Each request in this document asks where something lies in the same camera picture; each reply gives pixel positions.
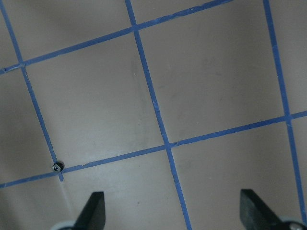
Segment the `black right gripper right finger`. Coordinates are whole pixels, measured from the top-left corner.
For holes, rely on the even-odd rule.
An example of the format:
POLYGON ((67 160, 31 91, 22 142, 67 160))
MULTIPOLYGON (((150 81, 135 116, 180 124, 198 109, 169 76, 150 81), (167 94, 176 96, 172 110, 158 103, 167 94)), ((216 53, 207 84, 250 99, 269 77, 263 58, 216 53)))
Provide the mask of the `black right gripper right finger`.
POLYGON ((240 220, 246 230, 283 230, 283 222, 252 189, 240 191, 240 220))

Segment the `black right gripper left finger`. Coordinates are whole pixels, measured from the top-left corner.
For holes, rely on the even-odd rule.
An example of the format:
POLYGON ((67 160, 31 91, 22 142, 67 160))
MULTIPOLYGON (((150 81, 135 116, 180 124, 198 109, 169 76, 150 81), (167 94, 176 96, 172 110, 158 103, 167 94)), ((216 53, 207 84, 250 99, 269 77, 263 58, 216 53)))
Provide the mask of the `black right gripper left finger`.
POLYGON ((103 230, 106 224, 104 192, 93 192, 73 225, 74 230, 103 230))

